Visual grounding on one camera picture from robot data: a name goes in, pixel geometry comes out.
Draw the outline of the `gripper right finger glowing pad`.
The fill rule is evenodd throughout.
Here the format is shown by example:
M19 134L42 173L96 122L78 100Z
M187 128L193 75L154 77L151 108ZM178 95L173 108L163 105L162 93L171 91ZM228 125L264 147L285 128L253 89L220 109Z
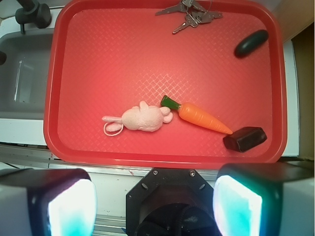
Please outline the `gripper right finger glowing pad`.
M213 210L223 236L313 236L314 164L225 164L215 181Z

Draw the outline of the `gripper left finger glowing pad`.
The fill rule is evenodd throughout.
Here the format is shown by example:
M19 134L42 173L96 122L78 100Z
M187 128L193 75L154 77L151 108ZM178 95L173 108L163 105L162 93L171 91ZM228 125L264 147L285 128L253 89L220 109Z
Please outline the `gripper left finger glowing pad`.
M83 169L2 169L2 236L90 236L96 187Z

